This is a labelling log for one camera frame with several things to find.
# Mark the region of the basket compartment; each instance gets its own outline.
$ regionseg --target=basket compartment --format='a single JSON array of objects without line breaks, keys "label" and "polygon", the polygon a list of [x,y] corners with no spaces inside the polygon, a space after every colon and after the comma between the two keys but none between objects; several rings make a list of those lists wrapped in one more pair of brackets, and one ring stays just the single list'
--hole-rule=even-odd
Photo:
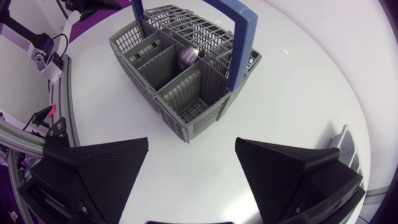
[{"label": "basket compartment", "polygon": [[155,90],[161,89],[179,74],[176,46],[173,45],[150,59],[138,71]]},{"label": "basket compartment", "polygon": [[201,59],[164,86],[161,100],[185,123],[193,121],[215,104],[228,90],[226,78]]}]

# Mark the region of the cable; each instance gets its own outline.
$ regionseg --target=cable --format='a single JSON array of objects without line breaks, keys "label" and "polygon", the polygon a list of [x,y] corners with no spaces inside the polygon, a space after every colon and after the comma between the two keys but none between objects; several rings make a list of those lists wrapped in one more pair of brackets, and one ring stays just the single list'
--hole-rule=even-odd
[{"label": "cable", "polygon": [[61,58],[62,58],[62,56],[63,56],[63,55],[65,54],[65,52],[67,51],[69,40],[68,40],[68,37],[67,37],[65,34],[58,34],[58,35],[56,35],[55,37],[53,37],[52,39],[55,39],[55,38],[60,37],[60,36],[64,36],[64,38],[66,38],[66,40],[67,40],[67,45],[65,46],[65,50],[64,50],[63,53],[61,54]]},{"label": "cable", "polygon": [[25,127],[24,127],[22,130],[25,131],[25,129],[29,126],[30,122],[33,120],[33,117],[34,117],[35,115],[36,115],[36,113],[34,113],[34,114],[32,115],[32,117],[30,118],[30,120],[27,122],[27,124],[25,125]]},{"label": "cable", "polygon": [[68,19],[68,14],[67,14],[67,12],[65,12],[65,10],[63,9],[63,7],[62,7],[62,5],[61,5],[61,3],[60,3],[60,0],[57,0],[57,4],[58,4],[59,8],[61,9],[63,16],[65,16],[65,18]]},{"label": "cable", "polygon": [[[358,215],[359,218],[362,218],[360,215]],[[364,220],[367,224],[369,224],[368,221],[366,221],[366,219],[362,218],[362,220]]]}]

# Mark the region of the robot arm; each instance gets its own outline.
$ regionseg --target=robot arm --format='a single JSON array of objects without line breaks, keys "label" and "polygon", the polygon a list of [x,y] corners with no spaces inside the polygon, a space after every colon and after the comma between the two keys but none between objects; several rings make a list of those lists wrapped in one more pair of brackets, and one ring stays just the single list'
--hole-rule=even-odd
[{"label": "robot arm", "polygon": [[54,41],[46,33],[34,34],[10,17],[11,0],[0,0],[0,35],[26,50],[30,58],[52,83],[61,76],[62,60],[54,51]]}]

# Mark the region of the metal frame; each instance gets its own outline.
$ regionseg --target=metal frame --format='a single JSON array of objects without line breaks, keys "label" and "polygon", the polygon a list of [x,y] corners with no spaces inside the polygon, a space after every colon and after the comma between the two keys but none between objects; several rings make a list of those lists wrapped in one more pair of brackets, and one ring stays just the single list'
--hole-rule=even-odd
[{"label": "metal frame", "polygon": [[[76,130],[75,115],[73,114],[72,104],[72,61],[69,56],[63,58],[62,77],[51,87],[50,102],[55,104],[58,113],[53,115],[51,124],[53,125],[60,117],[67,121],[67,133],[71,147],[80,146]],[[12,191],[17,202],[22,219],[26,224],[33,223],[27,205],[20,198],[17,189],[23,184],[24,179],[17,170],[16,151],[23,152],[36,157],[43,157],[44,139],[34,136],[15,126],[0,120],[0,144],[7,146],[9,150],[8,168],[11,179]]]}]

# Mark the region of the textured black surface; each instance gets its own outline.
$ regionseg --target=textured black surface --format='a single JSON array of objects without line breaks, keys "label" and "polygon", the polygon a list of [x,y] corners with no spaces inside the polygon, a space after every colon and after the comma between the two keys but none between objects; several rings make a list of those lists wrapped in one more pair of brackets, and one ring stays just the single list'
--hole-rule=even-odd
[{"label": "textured black surface", "polygon": [[146,138],[71,149],[45,149],[47,158],[78,171],[107,223],[118,223],[148,152]]},{"label": "textured black surface", "polygon": [[339,156],[338,149],[308,150],[240,138],[235,149],[264,223],[279,221],[304,173]]}]

